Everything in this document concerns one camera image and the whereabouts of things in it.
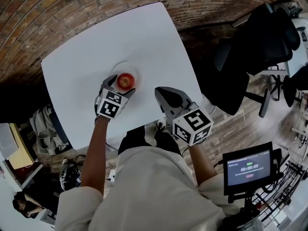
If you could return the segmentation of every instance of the floor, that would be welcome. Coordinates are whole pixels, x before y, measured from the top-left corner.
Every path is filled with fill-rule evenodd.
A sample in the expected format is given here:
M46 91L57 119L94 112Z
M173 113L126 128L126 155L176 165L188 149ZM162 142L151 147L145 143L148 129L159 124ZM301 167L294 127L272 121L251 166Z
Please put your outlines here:
M231 37L236 31L236 28L232 28L229 25L222 25L200 29L198 32L194 31L194 33L186 31L180 33L180 35L193 62L198 60L198 57L202 54L210 54L212 46L218 43L219 38ZM205 47L204 42L206 40L209 43ZM249 92L263 95L266 88L272 88L269 77L255 76L250 78ZM206 106L206 110L209 113L213 111L213 108L211 105ZM294 149L293 142L295 133L291 131L291 127L297 127L301 121L298 105L294 104L293 107L289 108L282 95L281 100L278 102L271 100L265 118L258 116L259 109L259 103L244 98L241 108L234 116L222 112L219 108L215 110L211 116L214 120L212 133L202 143L213 164L222 158L223 153L248 148L269 141L273 142L274 149L283 148L284 151L290 150L294 155L302 153ZM146 141L153 146L155 146L155 127L154 123L146 125ZM107 143L114 148L119 148L122 139L113 138L108 140ZM180 141L177 142L183 152L187 146ZM37 156L44 166L51 168L52 173L60 173L64 158L75 159L79 154L85 155L86 152L87 148L83 148L78 151L72 149L55 156L44 154L37 154ZM107 147L106 158L106 177L108 177L110 170L116 167L117 151ZM189 151L185 153L184 159L188 166L193 169ZM221 173L223 171L222 166L218 166L217 171ZM112 183L106 181L105 195L108 194L111 187Z

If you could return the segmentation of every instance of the person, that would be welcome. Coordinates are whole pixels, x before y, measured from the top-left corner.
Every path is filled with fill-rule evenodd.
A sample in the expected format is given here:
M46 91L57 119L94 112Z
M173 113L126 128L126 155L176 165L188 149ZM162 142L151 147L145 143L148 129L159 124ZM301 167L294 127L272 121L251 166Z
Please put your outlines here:
M56 231L213 231L240 211L223 195L205 149L189 147L192 171L177 143L159 124L157 145L146 143L144 127L129 131L118 151L115 184L103 199L106 131L109 119L96 119L81 172L81 187L60 195Z
M43 209L49 209L53 214L57 214L59 198L44 187L38 187L36 183L30 188L18 192L14 196L13 207L25 218L35 218Z

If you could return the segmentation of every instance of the sneaker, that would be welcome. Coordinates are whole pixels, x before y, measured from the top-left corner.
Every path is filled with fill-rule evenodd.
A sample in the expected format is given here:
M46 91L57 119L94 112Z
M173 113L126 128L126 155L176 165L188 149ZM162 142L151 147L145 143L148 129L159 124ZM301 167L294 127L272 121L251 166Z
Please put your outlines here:
M165 130L166 120L164 118L155 121L155 123L156 123L156 126L157 126L157 131L163 132Z

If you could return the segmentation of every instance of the apple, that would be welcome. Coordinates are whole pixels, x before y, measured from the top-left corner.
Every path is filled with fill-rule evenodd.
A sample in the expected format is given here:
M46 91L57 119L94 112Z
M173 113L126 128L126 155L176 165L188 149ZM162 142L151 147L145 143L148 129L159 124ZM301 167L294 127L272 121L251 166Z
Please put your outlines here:
M135 78L129 73L120 74L117 78L117 85L122 90L130 90L134 88Z

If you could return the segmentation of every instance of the shirt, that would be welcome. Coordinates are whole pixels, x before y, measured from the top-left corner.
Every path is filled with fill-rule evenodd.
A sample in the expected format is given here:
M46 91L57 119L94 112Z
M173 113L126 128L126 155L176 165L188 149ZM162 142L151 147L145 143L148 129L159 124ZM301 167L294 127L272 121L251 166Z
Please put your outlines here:
M196 187L176 153L142 146L118 158L115 184L103 200L91 187L60 195L56 231L213 231L239 212L223 195L223 175Z

